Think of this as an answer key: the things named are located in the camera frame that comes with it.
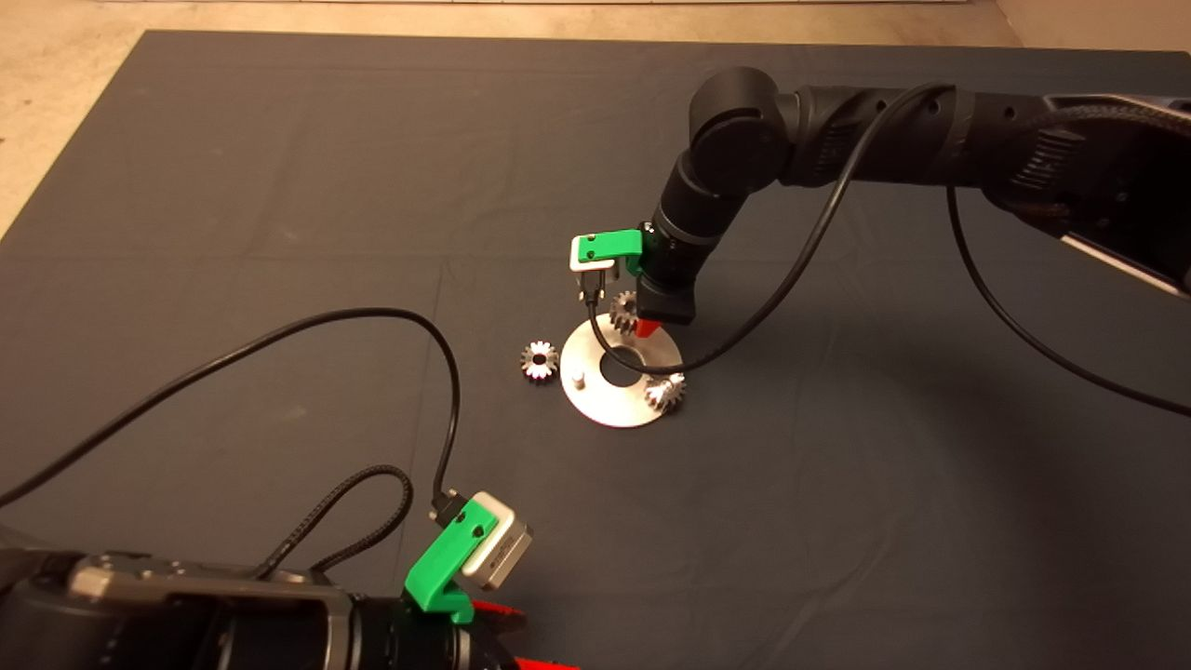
metal plate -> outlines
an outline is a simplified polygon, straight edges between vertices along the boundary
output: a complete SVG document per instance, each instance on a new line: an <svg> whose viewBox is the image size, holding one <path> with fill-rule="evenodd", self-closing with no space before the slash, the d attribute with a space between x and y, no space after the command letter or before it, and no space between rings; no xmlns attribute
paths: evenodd
<svg viewBox="0 0 1191 670"><path fill-rule="evenodd" d="M655 330L649 338L637 339L632 334L622 334L612 326L612 319L606 313L599 314L596 323L609 345L632 350L646 365L682 363L678 345L662 327ZM636 428L662 415L646 402L648 376L642 375L629 387L617 387L600 372L603 358L604 349L596 340L591 323L585 319L567 338L559 362L562 389L575 409L587 419L613 428Z"/></svg>

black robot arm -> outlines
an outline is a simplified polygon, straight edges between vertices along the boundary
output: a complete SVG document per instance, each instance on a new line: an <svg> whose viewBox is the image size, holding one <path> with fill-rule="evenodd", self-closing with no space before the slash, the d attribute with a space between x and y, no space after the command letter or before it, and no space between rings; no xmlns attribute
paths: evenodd
<svg viewBox="0 0 1191 670"><path fill-rule="evenodd" d="M902 90L780 93L734 68L691 100L690 148L642 224L642 317L694 318L694 280L748 195L822 186ZM1025 223L1172 293L1191 289L1191 102L949 88L891 112L855 177L977 187Z"/></svg>

gray fabric surface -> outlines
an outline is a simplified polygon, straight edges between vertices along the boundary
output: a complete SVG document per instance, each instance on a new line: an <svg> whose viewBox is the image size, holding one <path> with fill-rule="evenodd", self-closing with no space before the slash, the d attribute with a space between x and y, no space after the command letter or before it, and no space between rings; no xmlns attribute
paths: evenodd
<svg viewBox="0 0 1191 670"><path fill-rule="evenodd" d="M787 303L680 415L590 424L518 378L584 313L569 237L653 211L731 64L802 83L1191 94L1174 54L148 33L0 243L0 487L194 364L392 303L456 347L450 486L537 531L517 651L587 670L1191 664L1191 424L1039 358L964 274L940 190L858 184ZM754 198L700 278L705 351L824 190ZM1191 307L962 198L990 283L1056 350L1191 402ZM444 368L387 321L311 331L170 401L5 526L251 563L367 464L407 528L335 571L392 594L435 527ZM374 482L295 555L378 524Z"/></svg>

silver gear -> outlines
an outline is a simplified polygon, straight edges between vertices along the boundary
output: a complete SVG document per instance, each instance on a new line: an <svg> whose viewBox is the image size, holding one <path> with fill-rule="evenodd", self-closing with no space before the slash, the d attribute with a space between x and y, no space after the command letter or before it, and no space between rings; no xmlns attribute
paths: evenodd
<svg viewBox="0 0 1191 670"><path fill-rule="evenodd" d="M554 378L559 371L559 350L554 345L538 340L522 350L522 372L535 384L542 384Z"/></svg>
<svg viewBox="0 0 1191 670"><path fill-rule="evenodd" d="M669 377L653 377L646 386L646 402L649 407L666 414L682 402L686 395L686 376L675 372Z"/></svg>
<svg viewBox="0 0 1191 670"><path fill-rule="evenodd" d="M637 328L637 292L617 293L607 307L607 315L612 319L612 327L623 334L632 334Z"/></svg>

beige floor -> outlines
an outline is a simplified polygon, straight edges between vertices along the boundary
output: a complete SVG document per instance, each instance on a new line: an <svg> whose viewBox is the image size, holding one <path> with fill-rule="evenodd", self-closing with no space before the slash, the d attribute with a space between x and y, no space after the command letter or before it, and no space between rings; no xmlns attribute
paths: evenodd
<svg viewBox="0 0 1191 670"><path fill-rule="evenodd" d="M947 6L517 6L0 0L0 233L145 29L1018 45L992 0Z"/></svg>

